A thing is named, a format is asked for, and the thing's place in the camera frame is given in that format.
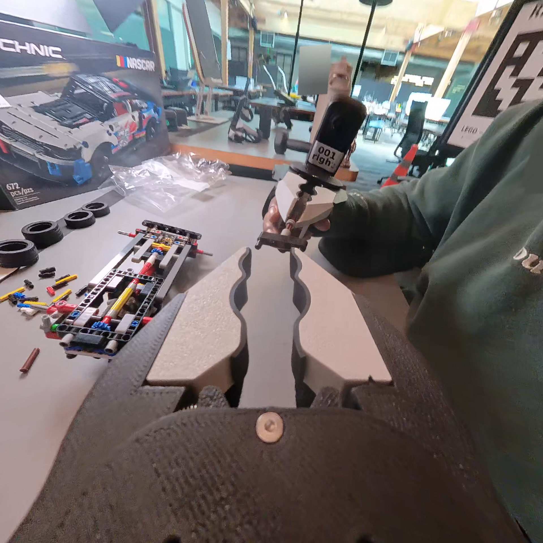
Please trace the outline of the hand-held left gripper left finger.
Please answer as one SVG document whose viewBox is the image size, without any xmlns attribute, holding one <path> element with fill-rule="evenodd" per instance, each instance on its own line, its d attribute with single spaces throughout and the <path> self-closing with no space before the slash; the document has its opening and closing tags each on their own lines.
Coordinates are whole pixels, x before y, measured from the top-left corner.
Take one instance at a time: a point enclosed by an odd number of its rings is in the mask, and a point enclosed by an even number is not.
<svg viewBox="0 0 543 543">
<path fill-rule="evenodd" d="M 150 385 L 199 393 L 212 385 L 241 393 L 249 356 L 241 309 L 248 300 L 251 249 L 240 248 L 192 286 L 151 366 Z"/>
</svg>

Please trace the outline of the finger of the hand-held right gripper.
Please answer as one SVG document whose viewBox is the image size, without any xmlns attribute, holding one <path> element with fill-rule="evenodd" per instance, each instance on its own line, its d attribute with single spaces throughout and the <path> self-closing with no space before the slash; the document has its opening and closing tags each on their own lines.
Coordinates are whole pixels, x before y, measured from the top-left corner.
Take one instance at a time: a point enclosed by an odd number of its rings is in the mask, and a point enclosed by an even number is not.
<svg viewBox="0 0 543 543">
<path fill-rule="evenodd" d="M 299 175 L 286 175 L 276 187 L 275 198 L 280 214 L 280 233 L 306 233 L 301 220 L 307 207 L 307 193 L 302 190 L 306 181 Z"/>
<path fill-rule="evenodd" d="M 296 204 L 296 227 L 299 237 L 304 239 L 309 227 L 327 219 L 335 203 L 341 201 L 341 191 L 325 187 L 312 187 L 312 193 L 301 191 Z"/>
</svg>

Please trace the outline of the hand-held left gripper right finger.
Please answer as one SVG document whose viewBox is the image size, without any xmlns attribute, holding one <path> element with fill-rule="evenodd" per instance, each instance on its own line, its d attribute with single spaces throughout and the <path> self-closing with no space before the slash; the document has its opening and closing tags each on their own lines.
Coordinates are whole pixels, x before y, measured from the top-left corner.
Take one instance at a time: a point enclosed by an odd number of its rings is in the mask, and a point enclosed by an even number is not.
<svg viewBox="0 0 543 543">
<path fill-rule="evenodd" d="M 299 249 L 290 251 L 293 303 L 292 370 L 297 393 L 332 387 L 340 393 L 392 376 L 355 295 Z"/>
</svg>

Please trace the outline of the small black lego beam piece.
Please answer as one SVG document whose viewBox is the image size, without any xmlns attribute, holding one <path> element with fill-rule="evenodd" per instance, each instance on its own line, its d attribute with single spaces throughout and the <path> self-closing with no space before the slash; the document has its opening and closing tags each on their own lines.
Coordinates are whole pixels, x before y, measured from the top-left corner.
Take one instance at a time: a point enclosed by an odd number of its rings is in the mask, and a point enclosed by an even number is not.
<svg viewBox="0 0 543 543">
<path fill-rule="evenodd" d="M 259 250 L 263 246 L 272 247 L 278 249 L 282 253 L 291 251 L 291 249 L 299 249 L 305 251 L 308 245 L 308 240 L 304 236 L 292 235 L 296 222 L 292 219 L 286 222 L 285 228 L 281 234 L 274 234 L 272 232 L 262 232 L 255 244 L 255 249 Z"/>
</svg>

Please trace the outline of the person's right forearm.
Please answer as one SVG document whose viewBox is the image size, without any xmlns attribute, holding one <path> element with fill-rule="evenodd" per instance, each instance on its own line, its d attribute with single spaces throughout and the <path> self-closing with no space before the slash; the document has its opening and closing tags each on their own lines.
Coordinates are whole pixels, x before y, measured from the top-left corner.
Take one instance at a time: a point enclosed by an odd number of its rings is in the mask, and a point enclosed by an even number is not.
<svg viewBox="0 0 543 543">
<path fill-rule="evenodd" d="M 351 192 L 322 226 L 310 227 L 341 273 L 375 277 L 424 266 L 451 232 L 465 183 L 453 165 L 371 192 Z"/>
</svg>

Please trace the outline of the lego car chassis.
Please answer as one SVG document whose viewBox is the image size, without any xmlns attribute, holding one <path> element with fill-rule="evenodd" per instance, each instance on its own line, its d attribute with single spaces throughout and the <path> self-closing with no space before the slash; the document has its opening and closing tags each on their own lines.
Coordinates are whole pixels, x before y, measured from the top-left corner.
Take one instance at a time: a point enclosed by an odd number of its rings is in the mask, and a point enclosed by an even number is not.
<svg viewBox="0 0 543 543">
<path fill-rule="evenodd" d="M 200 249 L 200 233 L 157 221 L 119 234 L 130 242 L 86 285 L 81 300 L 54 302 L 42 316 L 40 329 L 67 358 L 112 360 L 159 313 L 187 258 L 212 256 Z"/>
</svg>

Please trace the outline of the scattered small lego pieces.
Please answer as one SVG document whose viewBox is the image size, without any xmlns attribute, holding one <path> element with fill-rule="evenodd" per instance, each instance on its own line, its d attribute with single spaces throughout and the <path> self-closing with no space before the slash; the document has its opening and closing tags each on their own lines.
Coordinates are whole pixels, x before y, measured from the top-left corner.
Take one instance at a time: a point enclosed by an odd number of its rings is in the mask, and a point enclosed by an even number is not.
<svg viewBox="0 0 543 543">
<path fill-rule="evenodd" d="M 72 295 L 78 297 L 86 293 L 87 287 L 77 292 L 73 290 L 78 281 L 78 274 L 57 274 L 55 267 L 43 268 L 35 280 L 24 277 L 17 288 L 5 290 L 2 287 L 1 303 L 9 304 L 27 316 L 54 313 L 55 308 L 68 302 Z"/>
</svg>

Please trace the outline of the lego car box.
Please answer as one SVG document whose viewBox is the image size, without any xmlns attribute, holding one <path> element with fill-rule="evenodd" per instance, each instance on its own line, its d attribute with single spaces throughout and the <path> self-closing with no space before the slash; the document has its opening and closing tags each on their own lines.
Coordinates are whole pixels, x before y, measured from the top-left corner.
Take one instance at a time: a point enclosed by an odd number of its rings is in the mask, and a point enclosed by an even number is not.
<svg viewBox="0 0 543 543">
<path fill-rule="evenodd" d="M 144 1 L 1 1 L 1 211 L 169 151 Z"/>
</svg>

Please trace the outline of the person's right hand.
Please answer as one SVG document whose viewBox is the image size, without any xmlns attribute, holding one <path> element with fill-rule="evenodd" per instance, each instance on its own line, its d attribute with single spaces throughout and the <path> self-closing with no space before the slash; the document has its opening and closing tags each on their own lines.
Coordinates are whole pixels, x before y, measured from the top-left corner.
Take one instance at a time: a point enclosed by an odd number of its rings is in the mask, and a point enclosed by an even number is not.
<svg viewBox="0 0 543 543">
<path fill-rule="evenodd" d="M 272 236 L 282 236 L 289 238 L 300 238 L 304 241 L 309 241 L 311 237 L 327 232 L 331 227 L 331 222 L 328 218 L 318 221 L 308 227 L 295 228 L 287 232 L 288 228 L 283 221 L 279 212 L 279 207 L 275 195 L 271 195 L 268 199 L 266 211 L 263 215 L 262 231 Z"/>
</svg>

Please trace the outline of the black office chair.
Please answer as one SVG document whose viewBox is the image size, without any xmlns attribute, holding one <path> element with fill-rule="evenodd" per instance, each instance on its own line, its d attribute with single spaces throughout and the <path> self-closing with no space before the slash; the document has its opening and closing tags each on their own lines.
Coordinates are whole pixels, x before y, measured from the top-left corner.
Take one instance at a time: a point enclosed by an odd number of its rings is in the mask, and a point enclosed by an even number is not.
<svg viewBox="0 0 543 543">
<path fill-rule="evenodd" d="M 411 103 L 406 130 L 394 151 L 394 156 L 399 161 L 406 157 L 413 145 L 419 144 L 423 135 L 427 105 L 427 102 L 416 100 Z"/>
</svg>

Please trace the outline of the orange traffic cone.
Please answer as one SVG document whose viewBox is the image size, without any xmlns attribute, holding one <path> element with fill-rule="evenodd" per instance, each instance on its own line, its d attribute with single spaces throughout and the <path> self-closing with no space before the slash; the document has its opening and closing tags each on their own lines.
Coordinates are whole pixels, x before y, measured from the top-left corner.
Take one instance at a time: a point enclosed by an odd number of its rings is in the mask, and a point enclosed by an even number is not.
<svg viewBox="0 0 543 543">
<path fill-rule="evenodd" d="M 382 188 L 387 186 L 398 185 L 404 178 L 408 176 L 410 167 L 413 160 L 416 157 L 418 151 L 418 144 L 413 144 L 411 149 L 406 153 L 405 157 L 401 159 L 400 163 L 394 169 L 393 173 L 382 183 Z"/>
</svg>

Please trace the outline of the flat clear plastic bags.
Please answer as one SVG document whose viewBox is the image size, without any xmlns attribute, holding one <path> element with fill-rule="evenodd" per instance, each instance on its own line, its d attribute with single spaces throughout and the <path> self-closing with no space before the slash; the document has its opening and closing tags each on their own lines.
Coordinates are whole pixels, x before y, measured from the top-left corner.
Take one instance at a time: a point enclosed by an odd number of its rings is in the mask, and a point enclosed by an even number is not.
<svg viewBox="0 0 543 543">
<path fill-rule="evenodd" d="M 227 163 L 195 153 L 164 155 L 140 165 L 110 169 L 112 175 L 100 188 L 112 189 L 136 207 L 163 214 L 185 200 L 207 195 L 231 175 Z"/>
</svg>

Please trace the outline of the person's green sweatshirt torso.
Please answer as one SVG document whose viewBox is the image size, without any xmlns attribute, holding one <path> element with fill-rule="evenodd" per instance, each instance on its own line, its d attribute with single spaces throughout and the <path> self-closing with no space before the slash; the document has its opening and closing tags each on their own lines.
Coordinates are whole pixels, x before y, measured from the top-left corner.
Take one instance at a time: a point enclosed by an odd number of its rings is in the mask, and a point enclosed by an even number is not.
<svg viewBox="0 0 543 543">
<path fill-rule="evenodd" d="M 506 509 L 542 542 L 542 101 L 501 113 L 452 166 L 404 188 L 435 245 L 411 340 Z"/>
</svg>

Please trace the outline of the black white marker board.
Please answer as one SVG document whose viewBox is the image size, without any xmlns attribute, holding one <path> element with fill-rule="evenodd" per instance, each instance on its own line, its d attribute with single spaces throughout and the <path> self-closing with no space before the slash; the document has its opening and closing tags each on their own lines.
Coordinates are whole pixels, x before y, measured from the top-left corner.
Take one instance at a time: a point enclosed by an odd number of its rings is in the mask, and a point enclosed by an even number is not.
<svg viewBox="0 0 543 543">
<path fill-rule="evenodd" d="M 542 1 L 520 7 L 443 144 L 466 148 L 509 108 L 542 99 Z"/>
</svg>

